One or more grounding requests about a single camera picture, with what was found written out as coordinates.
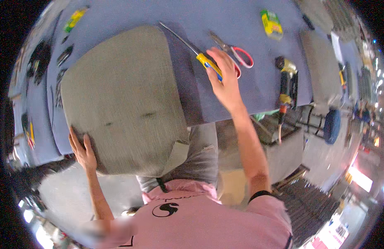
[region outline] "black strap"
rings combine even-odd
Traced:
[[[162,178],[158,177],[158,178],[156,178],[156,181],[157,181],[157,183],[159,184],[160,189],[163,191],[163,193],[168,193],[168,191],[167,191],[167,189],[166,189],[166,186],[165,186],[165,184],[164,184]]]
[[[260,197],[260,196],[262,196],[262,195],[270,195],[270,196],[276,198],[276,196],[274,196],[274,195],[271,194],[270,192],[268,192],[268,191],[266,191],[266,190],[261,190],[261,191],[255,193],[255,194],[250,198],[249,203],[250,203],[254,198],[256,198],[256,197]]]
[[[287,243],[286,246],[285,246],[285,249],[289,249],[289,247],[290,247],[290,245],[291,245],[291,243],[292,243],[292,239],[293,239],[293,236],[290,234],[290,236],[289,236],[289,240],[288,240],[288,243]]]

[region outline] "green cloth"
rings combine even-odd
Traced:
[[[268,112],[260,112],[260,113],[254,114],[253,117],[258,122],[258,121],[262,120],[265,115],[272,115],[275,112],[279,112],[279,109],[276,109],[273,111],[268,111]]]

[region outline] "pink t-shirt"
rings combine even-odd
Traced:
[[[270,195],[250,201],[245,212],[221,205],[211,184],[165,183],[144,193],[135,214],[133,248],[285,248],[292,235],[283,202]]]

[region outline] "blue stool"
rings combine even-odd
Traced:
[[[330,108],[328,114],[326,114],[326,117],[322,115],[315,115],[316,117],[320,118],[319,126],[315,126],[309,123],[313,109],[314,107],[312,106],[311,109],[309,110],[306,123],[303,123],[303,122],[298,122],[298,123],[307,126],[307,132],[309,132],[310,127],[316,128],[317,130],[315,132],[315,136],[323,138],[324,141],[329,145],[334,144],[334,142],[336,142],[337,140],[337,137],[339,136],[340,127],[341,127],[340,111],[338,109]],[[318,135],[318,132],[320,130],[323,131],[323,136]]]

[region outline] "hand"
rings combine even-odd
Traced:
[[[73,128],[70,127],[69,142],[75,153],[76,160],[81,164],[85,172],[95,172],[97,163],[94,151],[91,148],[90,137],[84,134],[84,149],[79,143]]]
[[[222,83],[217,78],[217,73],[212,68],[207,68],[207,75],[213,87],[213,92],[222,103],[222,105],[233,115],[234,113],[246,108],[243,104],[241,94],[239,92],[239,84],[235,65],[231,58],[219,49],[212,47],[206,51],[222,72]]]

